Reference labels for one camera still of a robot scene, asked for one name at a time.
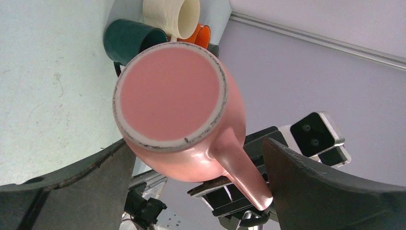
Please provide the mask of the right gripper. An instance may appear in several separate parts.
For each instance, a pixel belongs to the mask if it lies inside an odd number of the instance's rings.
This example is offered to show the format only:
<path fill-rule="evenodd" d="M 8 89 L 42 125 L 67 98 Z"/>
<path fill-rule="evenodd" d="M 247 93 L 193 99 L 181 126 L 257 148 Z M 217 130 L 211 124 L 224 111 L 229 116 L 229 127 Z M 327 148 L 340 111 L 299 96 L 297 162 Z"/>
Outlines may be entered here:
<path fill-rule="evenodd" d="M 263 157 L 263 141 L 273 139 L 287 146 L 282 131 L 271 126 L 246 136 L 243 149 L 251 160 L 250 172 L 242 179 L 225 174 L 188 191 L 191 197 L 200 198 L 218 218 L 226 230 L 261 230 L 269 220 L 278 222 L 275 204 L 267 199 L 269 179 Z"/>

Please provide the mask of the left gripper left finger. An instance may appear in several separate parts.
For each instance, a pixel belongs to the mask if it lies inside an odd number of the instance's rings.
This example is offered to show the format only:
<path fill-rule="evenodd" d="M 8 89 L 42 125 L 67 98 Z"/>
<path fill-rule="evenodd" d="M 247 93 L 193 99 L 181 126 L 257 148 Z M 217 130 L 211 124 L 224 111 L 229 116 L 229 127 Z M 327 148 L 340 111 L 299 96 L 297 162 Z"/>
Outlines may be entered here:
<path fill-rule="evenodd" d="M 124 140 L 54 172 L 0 188 L 3 230 L 117 230 L 135 164 Z"/>

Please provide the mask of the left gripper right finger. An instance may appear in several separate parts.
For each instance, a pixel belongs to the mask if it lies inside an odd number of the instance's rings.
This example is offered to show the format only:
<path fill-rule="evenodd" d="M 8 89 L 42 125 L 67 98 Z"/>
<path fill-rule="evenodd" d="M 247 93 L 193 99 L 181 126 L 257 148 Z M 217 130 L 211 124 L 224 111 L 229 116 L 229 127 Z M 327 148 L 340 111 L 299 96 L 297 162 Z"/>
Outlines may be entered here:
<path fill-rule="evenodd" d="M 262 149 L 281 229 L 405 229 L 405 187 L 342 172 L 271 138 Z"/>

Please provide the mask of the pink mug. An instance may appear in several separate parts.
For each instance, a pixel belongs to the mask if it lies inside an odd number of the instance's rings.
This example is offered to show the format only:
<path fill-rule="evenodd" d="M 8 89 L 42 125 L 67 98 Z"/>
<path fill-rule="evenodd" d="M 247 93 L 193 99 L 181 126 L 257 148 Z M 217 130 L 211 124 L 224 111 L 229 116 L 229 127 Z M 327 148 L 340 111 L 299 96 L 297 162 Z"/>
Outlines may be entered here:
<path fill-rule="evenodd" d="M 240 90 L 200 46 L 166 42 L 134 57 L 116 83 L 113 115 L 134 154 L 167 177 L 197 183 L 257 173 L 243 149 Z"/>

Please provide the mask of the teal green mug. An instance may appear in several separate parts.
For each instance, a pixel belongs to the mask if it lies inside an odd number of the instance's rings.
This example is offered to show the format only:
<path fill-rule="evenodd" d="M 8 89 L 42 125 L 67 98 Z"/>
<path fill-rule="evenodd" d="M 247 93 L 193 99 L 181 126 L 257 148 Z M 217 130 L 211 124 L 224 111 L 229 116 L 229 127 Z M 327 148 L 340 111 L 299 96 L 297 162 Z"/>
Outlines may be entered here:
<path fill-rule="evenodd" d="M 110 23 L 103 35 L 103 46 L 113 61 L 116 74 L 144 50 L 168 42 L 166 33 L 159 28 L 127 19 Z"/>

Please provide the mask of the dark green mug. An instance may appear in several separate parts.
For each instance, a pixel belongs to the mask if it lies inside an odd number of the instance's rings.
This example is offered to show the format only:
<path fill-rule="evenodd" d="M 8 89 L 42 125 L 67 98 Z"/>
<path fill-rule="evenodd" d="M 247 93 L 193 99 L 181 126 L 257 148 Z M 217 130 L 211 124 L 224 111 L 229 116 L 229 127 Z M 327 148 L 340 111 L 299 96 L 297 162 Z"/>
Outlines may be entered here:
<path fill-rule="evenodd" d="M 212 43 L 210 43 L 209 45 L 208 45 L 208 48 L 207 48 L 207 50 L 209 51 L 209 52 L 211 52 L 214 56 L 216 56 L 217 58 L 219 58 L 219 46 L 218 45 L 215 45 L 215 44 L 212 44 Z"/>

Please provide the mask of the orange mug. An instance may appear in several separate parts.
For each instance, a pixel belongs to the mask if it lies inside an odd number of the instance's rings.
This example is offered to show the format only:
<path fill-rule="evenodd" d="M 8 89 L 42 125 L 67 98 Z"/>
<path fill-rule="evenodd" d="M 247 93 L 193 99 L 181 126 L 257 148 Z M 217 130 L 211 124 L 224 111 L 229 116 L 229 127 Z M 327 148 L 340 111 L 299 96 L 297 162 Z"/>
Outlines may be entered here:
<path fill-rule="evenodd" d="M 193 34 L 187 39 L 180 39 L 178 38 L 178 42 L 187 42 L 192 43 L 203 48 L 208 48 L 211 38 L 211 29 L 208 25 L 203 25 L 199 23 Z"/>

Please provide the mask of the cream mug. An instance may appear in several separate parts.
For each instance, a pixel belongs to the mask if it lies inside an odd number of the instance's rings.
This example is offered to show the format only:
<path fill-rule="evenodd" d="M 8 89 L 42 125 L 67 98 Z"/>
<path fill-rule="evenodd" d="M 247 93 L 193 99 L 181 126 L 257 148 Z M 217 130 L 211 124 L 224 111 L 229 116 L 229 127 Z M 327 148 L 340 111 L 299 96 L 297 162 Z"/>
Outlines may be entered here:
<path fill-rule="evenodd" d="M 199 0 L 145 0 L 142 13 L 145 24 L 162 29 L 171 39 L 188 39 L 200 18 Z"/>

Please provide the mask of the aluminium frame rail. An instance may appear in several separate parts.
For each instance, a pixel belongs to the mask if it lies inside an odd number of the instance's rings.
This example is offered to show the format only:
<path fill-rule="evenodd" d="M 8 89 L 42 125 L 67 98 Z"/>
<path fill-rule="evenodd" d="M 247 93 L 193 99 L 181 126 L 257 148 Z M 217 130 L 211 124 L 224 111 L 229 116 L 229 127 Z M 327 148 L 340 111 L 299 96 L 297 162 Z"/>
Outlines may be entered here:
<path fill-rule="evenodd" d="M 317 46 L 328 48 L 357 58 L 362 58 L 391 68 L 406 70 L 406 59 L 376 51 L 373 49 L 357 46 L 336 39 L 328 38 L 311 32 L 306 32 L 278 23 L 269 22 L 249 15 L 232 12 L 230 20 L 263 29 L 272 33 L 283 35 L 296 40 L 308 42 Z"/>

